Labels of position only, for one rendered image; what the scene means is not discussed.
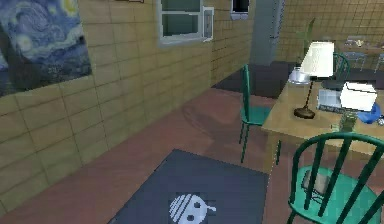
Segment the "green wooden chair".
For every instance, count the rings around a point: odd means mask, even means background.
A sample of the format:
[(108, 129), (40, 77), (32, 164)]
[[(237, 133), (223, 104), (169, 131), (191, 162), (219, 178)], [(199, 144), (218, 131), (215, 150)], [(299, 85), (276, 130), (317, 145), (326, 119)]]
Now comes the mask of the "green wooden chair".
[[(329, 140), (342, 142), (335, 166), (320, 165), (325, 144)], [(358, 177), (341, 172), (352, 142), (363, 142), (375, 147)], [(312, 137), (302, 143), (293, 156), (291, 190), (288, 205), (291, 213), (286, 224), (293, 224), (299, 216), (314, 224), (381, 224), (384, 190), (375, 193), (367, 182), (384, 155), (384, 141), (353, 132), (332, 132)], [(301, 187), (306, 171), (311, 172), (309, 189)], [(324, 196), (312, 192), (317, 174), (330, 177)]]
[(242, 153), (240, 162), (244, 162), (249, 130), (251, 126), (262, 126), (271, 112), (269, 107), (252, 106), (250, 104), (250, 72), (249, 66), (245, 64), (241, 69), (242, 75), (242, 107), (240, 109), (241, 130), (239, 135), (239, 143), (242, 145)]
[(333, 74), (335, 80), (345, 80), (350, 74), (350, 63), (342, 53), (333, 53)]

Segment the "white laptop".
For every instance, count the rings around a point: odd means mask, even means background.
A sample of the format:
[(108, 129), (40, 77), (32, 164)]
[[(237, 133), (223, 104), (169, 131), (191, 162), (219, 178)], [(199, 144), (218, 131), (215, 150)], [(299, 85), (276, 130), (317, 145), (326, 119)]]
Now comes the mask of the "white laptop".
[(372, 84), (345, 82), (340, 94), (341, 106), (346, 109), (370, 111), (377, 98)]

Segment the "dark grey floor mat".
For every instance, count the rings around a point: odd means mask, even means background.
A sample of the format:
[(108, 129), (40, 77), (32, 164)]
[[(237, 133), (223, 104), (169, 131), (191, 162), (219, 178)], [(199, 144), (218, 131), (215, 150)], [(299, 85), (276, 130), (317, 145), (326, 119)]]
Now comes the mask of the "dark grey floor mat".
[(178, 149), (107, 224), (262, 224), (268, 177)]

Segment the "white framed window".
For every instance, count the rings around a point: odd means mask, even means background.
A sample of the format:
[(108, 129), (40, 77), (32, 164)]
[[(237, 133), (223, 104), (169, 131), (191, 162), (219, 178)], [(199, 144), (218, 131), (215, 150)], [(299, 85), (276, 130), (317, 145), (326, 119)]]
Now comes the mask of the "white framed window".
[(215, 8), (204, 0), (156, 0), (156, 11), (162, 46), (213, 40)]

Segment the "grey room door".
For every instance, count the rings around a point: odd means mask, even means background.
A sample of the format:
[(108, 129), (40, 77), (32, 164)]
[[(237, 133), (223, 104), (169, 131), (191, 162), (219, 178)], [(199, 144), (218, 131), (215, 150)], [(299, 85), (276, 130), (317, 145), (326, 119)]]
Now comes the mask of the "grey room door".
[(256, 0), (250, 63), (269, 66), (275, 59), (285, 0)]

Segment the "white shade table lamp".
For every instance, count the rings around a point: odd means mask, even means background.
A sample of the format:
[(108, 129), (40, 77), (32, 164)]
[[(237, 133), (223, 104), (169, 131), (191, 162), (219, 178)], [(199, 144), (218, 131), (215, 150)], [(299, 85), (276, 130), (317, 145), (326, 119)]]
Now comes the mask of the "white shade table lamp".
[(334, 43), (316, 41), (312, 42), (309, 49), (299, 66), (301, 71), (310, 76), (309, 90), (305, 105), (294, 110), (294, 115), (303, 119), (313, 119), (315, 113), (308, 107), (311, 96), (313, 82), (317, 78), (328, 78), (333, 75), (333, 53)]

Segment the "grey box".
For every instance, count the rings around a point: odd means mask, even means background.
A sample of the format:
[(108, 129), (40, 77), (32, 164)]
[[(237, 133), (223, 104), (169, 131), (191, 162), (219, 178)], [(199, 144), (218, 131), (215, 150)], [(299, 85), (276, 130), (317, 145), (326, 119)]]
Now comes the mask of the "grey box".
[(320, 89), (317, 96), (317, 108), (322, 111), (342, 113), (340, 91)]

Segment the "green house plant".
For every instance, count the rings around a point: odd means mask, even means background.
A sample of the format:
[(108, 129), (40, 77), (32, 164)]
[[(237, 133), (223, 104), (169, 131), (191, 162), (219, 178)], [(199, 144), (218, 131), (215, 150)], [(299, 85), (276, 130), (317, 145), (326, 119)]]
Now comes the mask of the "green house plant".
[(312, 42), (312, 31), (313, 31), (313, 26), (314, 26), (315, 21), (316, 21), (316, 18), (313, 18), (309, 22), (308, 26), (306, 27), (306, 29), (304, 31), (298, 31), (297, 32), (298, 37), (303, 42), (303, 50), (302, 50), (302, 54), (301, 54), (302, 58), (305, 57), (305, 55), (309, 49), (309, 45)]

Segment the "black flat object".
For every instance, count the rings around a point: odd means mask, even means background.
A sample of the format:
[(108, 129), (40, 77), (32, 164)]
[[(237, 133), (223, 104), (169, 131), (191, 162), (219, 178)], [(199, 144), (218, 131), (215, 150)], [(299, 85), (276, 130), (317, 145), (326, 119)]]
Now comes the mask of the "black flat object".
[(321, 82), (321, 86), (325, 89), (341, 91), (344, 83), (338, 80), (324, 80)]

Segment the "dark green small object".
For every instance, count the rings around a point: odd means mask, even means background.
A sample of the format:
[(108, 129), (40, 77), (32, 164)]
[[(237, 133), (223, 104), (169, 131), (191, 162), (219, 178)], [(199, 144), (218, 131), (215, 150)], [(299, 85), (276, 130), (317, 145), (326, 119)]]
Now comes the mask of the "dark green small object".
[(339, 122), (340, 132), (352, 132), (356, 124), (357, 115), (355, 112), (345, 111)]

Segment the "blue swirling night sky painting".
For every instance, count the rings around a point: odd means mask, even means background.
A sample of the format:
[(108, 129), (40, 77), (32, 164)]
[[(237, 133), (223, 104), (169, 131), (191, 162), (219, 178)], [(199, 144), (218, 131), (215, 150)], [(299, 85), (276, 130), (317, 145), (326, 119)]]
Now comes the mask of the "blue swirling night sky painting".
[(0, 0), (0, 97), (91, 71), (78, 0)]

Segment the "blue cloth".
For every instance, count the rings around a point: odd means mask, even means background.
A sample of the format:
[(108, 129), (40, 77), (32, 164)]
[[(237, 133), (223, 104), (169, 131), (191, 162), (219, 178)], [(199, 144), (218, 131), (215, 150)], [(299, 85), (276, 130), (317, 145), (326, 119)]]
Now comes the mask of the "blue cloth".
[(374, 103), (372, 109), (367, 112), (358, 112), (357, 117), (365, 124), (372, 124), (376, 122), (382, 115), (381, 108), (377, 103)]

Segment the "wooden table with small items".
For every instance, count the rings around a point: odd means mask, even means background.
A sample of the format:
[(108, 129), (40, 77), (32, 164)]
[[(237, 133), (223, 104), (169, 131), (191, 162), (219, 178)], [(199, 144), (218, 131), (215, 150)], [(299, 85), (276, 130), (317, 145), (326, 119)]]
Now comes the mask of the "wooden table with small items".
[(348, 36), (338, 49), (360, 71), (371, 69), (377, 73), (384, 69), (384, 42), (371, 43), (365, 36)]

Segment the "small dark wall window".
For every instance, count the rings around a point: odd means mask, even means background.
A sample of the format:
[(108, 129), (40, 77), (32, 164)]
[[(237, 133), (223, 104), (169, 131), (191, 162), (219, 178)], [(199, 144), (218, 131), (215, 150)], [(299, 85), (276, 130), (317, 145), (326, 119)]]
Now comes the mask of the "small dark wall window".
[(246, 20), (249, 14), (249, 0), (231, 0), (232, 20)]

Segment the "grey object with dark frame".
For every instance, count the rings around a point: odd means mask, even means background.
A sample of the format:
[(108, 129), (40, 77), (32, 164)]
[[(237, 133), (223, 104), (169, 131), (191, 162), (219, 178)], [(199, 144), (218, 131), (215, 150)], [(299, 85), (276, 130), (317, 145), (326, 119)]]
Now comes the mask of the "grey object with dark frame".
[[(306, 171), (304, 178), (303, 178), (303, 181), (301, 183), (301, 187), (305, 191), (307, 191), (309, 189), (310, 177), (311, 177), (311, 172)], [(327, 191), (327, 187), (328, 187), (329, 182), (330, 182), (329, 176), (317, 174), (316, 178), (315, 178), (315, 183), (314, 183), (314, 187), (312, 189), (312, 192), (315, 195), (324, 196), (326, 191)]]

